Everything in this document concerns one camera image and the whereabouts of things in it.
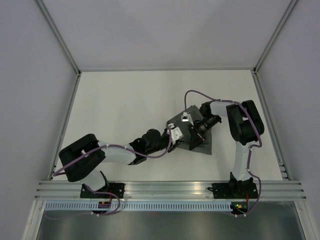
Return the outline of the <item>grey cloth napkin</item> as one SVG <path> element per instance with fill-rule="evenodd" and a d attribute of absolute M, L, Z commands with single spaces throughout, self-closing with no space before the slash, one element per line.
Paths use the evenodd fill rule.
<path fill-rule="evenodd" d="M 183 112 L 184 110 L 167 121 L 168 124 L 171 124 L 171 123 L 175 124 L 177 127 L 180 128 L 180 130 L 183 133 L 182 143 L 177 148 L 183 149 L 186 151 L 195 152 L 195 153 L 212 155 L 212 128 L 213 127 L 206 132 L 205 141 L 201 145 L 199 145 L 193 150 L 189 150 L 189 142 L 190 142 L 189 123 L 181 121 L 181 115 L 183 114 Z M 203 116 L 202 112 L 196 105 L 189 106 L 185 110 L 185 112 L 188 112 L 191 114 L 193 118 L 193 122 L 195 122 L 196 120 L 202 120 L 203 118 L 209 117 L 209 116 Z"/>

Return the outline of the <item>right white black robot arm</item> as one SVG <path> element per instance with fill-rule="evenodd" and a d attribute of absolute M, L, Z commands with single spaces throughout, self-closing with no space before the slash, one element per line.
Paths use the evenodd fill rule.
<path fill-rule="evenodd" d="M 204 143 L 206 134 L 226 117 L 230 134 L 235 141 L 235 160 L 227 183 L 213 183 L 207 189 L 214 199 L 257 199 L 254 176 L 250 171 L 252 148 L 262 146 L 265 131 L 263 121 L 252 100 L 242 103 L 229 100 L 209 101 L 200 107 L 203 119 L 188 124 L 189 149 Z"/>

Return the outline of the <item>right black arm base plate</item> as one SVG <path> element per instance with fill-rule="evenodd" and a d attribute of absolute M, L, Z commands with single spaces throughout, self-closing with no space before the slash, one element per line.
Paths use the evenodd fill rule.
<path fill-rule="evenodd" d="M 212 183 L 206 188 L 214 199 L 257 199 L 259 194 L 255 183 L 249 186 L 231 186 L 228 183 Z"/>

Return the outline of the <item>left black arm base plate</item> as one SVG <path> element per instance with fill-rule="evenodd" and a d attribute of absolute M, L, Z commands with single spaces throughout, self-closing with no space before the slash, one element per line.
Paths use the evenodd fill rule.
<path fill-rule="evenodd" d="M 125 193 L 125 184 L 124 183 L 115 183 L 111 182 L 108 186 L 105 186 L 95 192 L 89 190 L 85 184 L 82 184 L 81 191 L 80 191 L 80 198 L 81 199 L 109 199 L 115 198 L 113 195 L 109 195 L 107 193 L 114 194 L 119 199 L 124 198 Z"/>

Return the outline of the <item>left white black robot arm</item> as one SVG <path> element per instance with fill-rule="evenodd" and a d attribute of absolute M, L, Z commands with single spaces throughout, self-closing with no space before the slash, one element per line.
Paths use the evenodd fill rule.
<path fill-rule="evenodd" d="M 90 133 L 59 152 L 62 167 L 52 175 L 65 175 L 71 183 L 81 182 L 98 198 L 104 198 L 109 193 L 109 183 L 104 173 L 98 170 L 100 164 L 135 166 L 147 159 L 159 159 L 175 150 L 183 136 L 179 127 L 171 125 L 163 133 L 149 129 L 134 141 L 118 145 L 98 140 Z"/>

